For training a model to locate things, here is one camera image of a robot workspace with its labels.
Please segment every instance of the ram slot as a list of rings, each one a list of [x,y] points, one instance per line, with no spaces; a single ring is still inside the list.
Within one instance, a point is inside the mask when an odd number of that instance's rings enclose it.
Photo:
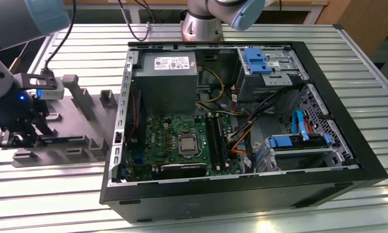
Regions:
[[[213,170],[220,170],[221,157],[217,154],[217,144],[216,144],[216,133],[214,133],[214,121],[212,115],[205,115],[205,131],[206,131],[206,140],[208,140],[208,150],[209,157],[212,162]]]
[[[220,117],[216,115],[213,118],[214,121],[214,140],[216,140],[216,148],[217,154],[220,157],[220,167],[228,167],[228,153],[226,153],[226,145],[224,139],[222,125],[220,121]]]

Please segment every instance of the screw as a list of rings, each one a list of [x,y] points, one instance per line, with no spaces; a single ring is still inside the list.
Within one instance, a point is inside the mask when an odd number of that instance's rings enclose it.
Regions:
[[[5,78],[5,74],[0,71],[0,79]]]

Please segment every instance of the green circuit board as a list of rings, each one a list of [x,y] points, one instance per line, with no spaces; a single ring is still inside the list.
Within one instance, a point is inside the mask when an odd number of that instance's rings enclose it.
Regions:
[[[232,132],[230,120],[220,116],[225,134]],[[197,154],[184,158],[178,154],[178,134],[194,132],[197,136]],[[216,170],[212,167],[210,152],[206,140],[205,116],[161,116],[146,119],[146,143],[144,150],[144,165],[136,168],[138,180],[150,180],[150,166],[168,163],[205,163],[208,176],[240,173],[238,159],[229,160],[229,167]]]

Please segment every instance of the slotted metal work surface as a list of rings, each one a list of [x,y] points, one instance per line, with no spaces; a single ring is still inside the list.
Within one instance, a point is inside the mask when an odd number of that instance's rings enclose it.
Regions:
[[[144,36],[145,26],[133,26]],[[150,41],[180,40],[178,25],[153,26]],[[388,171],[388,82],[342,30],[322,25],[264,25],[245,32],[224,27],[226,41],[304,41]],[[65,32],[45,40],[30,68],[38,73]],[[49,67],[77,74],[98,94],[118,92],[125,25],[77,25]],[[98,204],[102,163],[13,168],[13,150],[0,151],[0,231],[3,232],[364,232],[388,233],[388,179],[313,208],[129,224]]]

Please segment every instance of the cpu socket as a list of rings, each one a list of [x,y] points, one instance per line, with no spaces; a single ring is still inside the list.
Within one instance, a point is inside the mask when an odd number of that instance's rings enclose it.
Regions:
[[[197,135],[196,132],[180,132],[178,139],[178,155],[190,159],[198,154]]]

